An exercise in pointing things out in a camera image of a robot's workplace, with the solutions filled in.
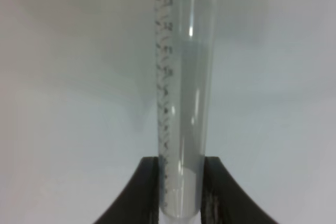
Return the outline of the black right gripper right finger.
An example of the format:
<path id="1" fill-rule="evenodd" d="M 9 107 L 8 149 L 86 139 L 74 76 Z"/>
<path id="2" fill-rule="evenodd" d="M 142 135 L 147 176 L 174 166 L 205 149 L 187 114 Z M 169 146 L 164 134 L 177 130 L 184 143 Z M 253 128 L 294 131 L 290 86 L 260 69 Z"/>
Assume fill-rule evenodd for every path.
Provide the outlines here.
<path id="1" fill-rule="evenodd" d="M 276 223 L 238 185 L 219 157 L 204 163 L 201 223 Z"/>

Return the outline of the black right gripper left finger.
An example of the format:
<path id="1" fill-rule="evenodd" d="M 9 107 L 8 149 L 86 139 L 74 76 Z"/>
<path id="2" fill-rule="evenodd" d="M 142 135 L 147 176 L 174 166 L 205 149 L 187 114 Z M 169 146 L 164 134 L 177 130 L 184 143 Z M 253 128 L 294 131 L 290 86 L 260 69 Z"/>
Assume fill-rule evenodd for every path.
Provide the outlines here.
<path id="1" fill-rule="evenodd" d="M 159 163 L 157 157 L 144 157 L 140 160 L 123 191 L 96 223 L 159 223 Z"/>

